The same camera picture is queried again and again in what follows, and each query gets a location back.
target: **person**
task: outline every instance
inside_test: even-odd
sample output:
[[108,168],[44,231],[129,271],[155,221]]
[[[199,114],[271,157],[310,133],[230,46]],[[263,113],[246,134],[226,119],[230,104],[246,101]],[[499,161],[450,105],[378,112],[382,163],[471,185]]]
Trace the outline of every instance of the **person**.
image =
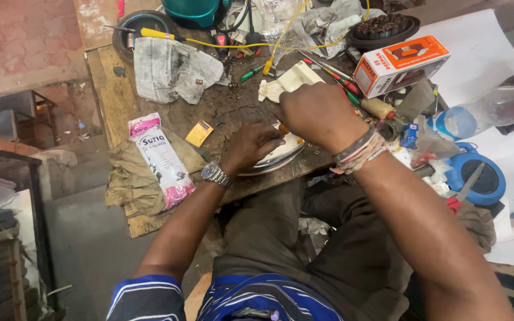
[[[369,131],[338,86],[303,85],[280,101],[277,118],[332,155]],[[134,279],[114,290],[107,320],[186,319],[181,282],[224,186],[283,143],[263,122],[241,127],[212,169],[221,178],[198,184],[160,228]],[[397,320],[408,307],[410,268],[429,320],[514,320],[482,252],[443,200],[389,152],[374,155],[353,173],[361,187],[305,191],[295,179],[246,199],[225,228],[227,246],[197,320]],[[294,249],[301,210],[336,228],[307,265]]]

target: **wristwatch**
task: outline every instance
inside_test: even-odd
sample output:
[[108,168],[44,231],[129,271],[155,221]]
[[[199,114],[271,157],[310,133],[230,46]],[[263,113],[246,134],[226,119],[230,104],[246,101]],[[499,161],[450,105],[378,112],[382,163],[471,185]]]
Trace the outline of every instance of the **wristwatch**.
[[211,182],[216,182],[225,188],[229,188],[232,184],[231,178],[222,171],[219,167],[219,163],[216,161],[210,162],[203,168],[202,178]]

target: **watch face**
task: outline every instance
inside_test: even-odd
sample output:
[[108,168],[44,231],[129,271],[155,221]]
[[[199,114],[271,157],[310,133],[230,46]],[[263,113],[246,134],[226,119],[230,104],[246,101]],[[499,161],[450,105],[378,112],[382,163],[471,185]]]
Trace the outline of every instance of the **watch face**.
[[219,170],[219,163],[216,161],[207,164],[202,171],[202,178],[209,179]]

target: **pink packaging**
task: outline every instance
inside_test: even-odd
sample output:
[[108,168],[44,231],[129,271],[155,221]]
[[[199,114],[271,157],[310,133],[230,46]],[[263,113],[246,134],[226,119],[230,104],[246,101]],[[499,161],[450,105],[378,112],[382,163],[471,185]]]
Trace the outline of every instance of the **pink packaging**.
[[128,122],[130,139],[158,179],[164,191],[165,210],[179,204],[195,190],[182,161],[162,131],[160,115],[152,113]]

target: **water bottle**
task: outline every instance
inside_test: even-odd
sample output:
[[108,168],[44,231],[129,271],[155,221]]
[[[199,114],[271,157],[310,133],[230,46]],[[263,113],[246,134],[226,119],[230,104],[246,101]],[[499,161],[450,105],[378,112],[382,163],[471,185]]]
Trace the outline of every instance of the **water bottle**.
[[494,126],[514,124],[514,86],[501,86],[482,98],[434,115],[428,125],[447,141],[473,137]]

